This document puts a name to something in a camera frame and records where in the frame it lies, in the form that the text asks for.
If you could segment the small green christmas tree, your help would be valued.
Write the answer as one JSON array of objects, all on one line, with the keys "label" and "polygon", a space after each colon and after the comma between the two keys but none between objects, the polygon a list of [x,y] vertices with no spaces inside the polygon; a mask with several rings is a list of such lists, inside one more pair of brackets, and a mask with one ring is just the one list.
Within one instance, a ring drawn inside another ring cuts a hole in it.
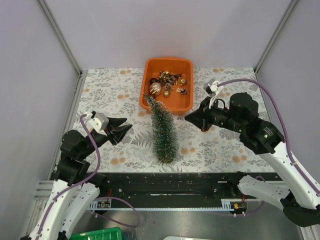
[{"label": "small green christmas tree", "polygon": [[171,111],[151,95],[144,94],[150,114],[153,153],[162,164],[170,164],[178,157],[178,133]]}]

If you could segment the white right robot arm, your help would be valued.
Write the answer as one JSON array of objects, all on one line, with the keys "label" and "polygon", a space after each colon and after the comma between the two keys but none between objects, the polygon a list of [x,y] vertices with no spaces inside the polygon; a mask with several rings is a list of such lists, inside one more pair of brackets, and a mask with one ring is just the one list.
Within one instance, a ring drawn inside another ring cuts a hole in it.
[{"label": "white right robot arm", "polygon": [[249,174],[237,172],[228,181],[228,194],[233,198],[252,196],[282,210],[284,215],[300,227],[320,223],[319,184],[297,159],[290,160],[286,142],[281,132],[270,122],[259,118],[259,104],[246,93],[230,97],[229,108],[219,107],[220,99],[210,106],[206,97],[197,110],[185,116],[185,120],[206,132],[213,125],[239,133],[240,142],[264,159],[278,174],[285,187],[257,180]]}]

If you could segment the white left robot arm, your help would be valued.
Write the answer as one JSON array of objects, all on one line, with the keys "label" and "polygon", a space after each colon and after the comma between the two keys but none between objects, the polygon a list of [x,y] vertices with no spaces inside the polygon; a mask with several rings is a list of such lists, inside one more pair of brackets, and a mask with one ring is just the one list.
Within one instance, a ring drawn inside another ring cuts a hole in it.
[{"label": "white left robot arm", "polygon": [[[34,229],[24,240],[68,240],[90,204],[107,195],[107,177],[98,172],[101,164],[99,147],[106,142],[119,144],[131,129],[126,118],[107,117],[95,111],[80,117],[87,133],[67,131],[61,140],[60,161],[53,173],[50,196]],[[86,158],[97,155],[97,166],[89,172]]]}]

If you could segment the orange plastic tub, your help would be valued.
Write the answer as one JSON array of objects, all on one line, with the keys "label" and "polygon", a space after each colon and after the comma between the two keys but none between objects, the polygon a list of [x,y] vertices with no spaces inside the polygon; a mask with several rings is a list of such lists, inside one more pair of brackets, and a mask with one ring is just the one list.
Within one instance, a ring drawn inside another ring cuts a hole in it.
[{"label": "orange plastic tub", "polygon": [[194,66],[185,58],[154,57],[146,61],[139,104],[150,107],[145,95],[162,102],[174,115],[184,115],[193,106]]}]

